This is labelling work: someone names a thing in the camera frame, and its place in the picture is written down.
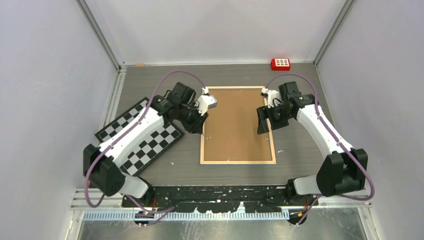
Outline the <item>aluminium front rail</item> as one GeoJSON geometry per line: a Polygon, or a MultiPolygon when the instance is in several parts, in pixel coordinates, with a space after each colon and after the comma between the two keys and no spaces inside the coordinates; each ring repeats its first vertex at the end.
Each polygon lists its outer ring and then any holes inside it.
{"type": "Polygon", "coordinates": [[[317,209],[370,208],[370,202],[315,195],[287,199],[284,186],[157,186],[153,197],[138,200],[146,212],[128,197],[105,197],[98,208],[90,208],[82,190],[77,190],[72,210],[82,211],[84,221],[238,221],[300,220],[309,207],[317,209]]]}

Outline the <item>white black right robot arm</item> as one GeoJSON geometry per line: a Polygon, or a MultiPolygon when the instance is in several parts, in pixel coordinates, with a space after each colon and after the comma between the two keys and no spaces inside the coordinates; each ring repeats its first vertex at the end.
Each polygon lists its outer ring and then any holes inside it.
{"type": "Polygon", "coordinates": [[[312,94],[302,94],[297,83],[286,82],[271,90],[260,91],[266,99],[258,107],[257,134],[265,134],[289,125],[294,119],[310,134],[320,150],[323,163],[315,175],[301,176],[287,181],[285,198],[291,205],[299,205],[306,195],[337,196],[362,190],[366,185],[365,171],[368,155],[356,149],[337,132],[312,94]]]}

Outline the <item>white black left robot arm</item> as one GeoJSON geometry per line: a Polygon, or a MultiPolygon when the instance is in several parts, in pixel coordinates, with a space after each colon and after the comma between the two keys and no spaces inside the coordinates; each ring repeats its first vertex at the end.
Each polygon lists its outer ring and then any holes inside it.
{"type": "Polygon", "coordinates": [[[88,144],[83,149],[83,176],[105,196],[120,193],[134,197],[141,207],[153,202],[149,185],[140,177],[122,170],[133,148],[156,129],[174,120],[190,134],[202,134],[208,110],[217,106],[217,99],[207,87],[194,101],[195,91],[177,82],[164,96],[155,95],[140,113],[121,131],[98,146],[88,144]]]}

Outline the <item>blue picture frame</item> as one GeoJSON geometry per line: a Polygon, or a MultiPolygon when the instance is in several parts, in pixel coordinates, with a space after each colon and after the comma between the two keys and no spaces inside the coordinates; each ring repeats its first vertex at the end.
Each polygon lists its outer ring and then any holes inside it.
{"type": "Polygon", "coordinates": [[[274,165],[272,132],[258,134],[261,86],[210,86],[217,106],[209,109],[200,137],[202,165],[274,165]]]}

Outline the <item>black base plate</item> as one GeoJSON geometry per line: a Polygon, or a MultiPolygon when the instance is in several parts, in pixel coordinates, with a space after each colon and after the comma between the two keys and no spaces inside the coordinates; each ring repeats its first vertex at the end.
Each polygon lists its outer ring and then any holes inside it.
{"type": "Polygon", "coordinates": [[[294,195],[284,185],[153,186],[141,199],[143,207],[160,211],[174,207],[177,213],[276,213],[281,207],[307,209],[315,195],[294,195]]]}

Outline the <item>red toy brick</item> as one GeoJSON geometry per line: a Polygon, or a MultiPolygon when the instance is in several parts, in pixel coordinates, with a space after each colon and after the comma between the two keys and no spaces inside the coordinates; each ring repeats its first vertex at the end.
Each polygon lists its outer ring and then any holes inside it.
{"type": "Polygon", "coordinates": [[[288,58],[272,58],[270,67],[272,71],[289,71],[291,62],[288,58]]]}

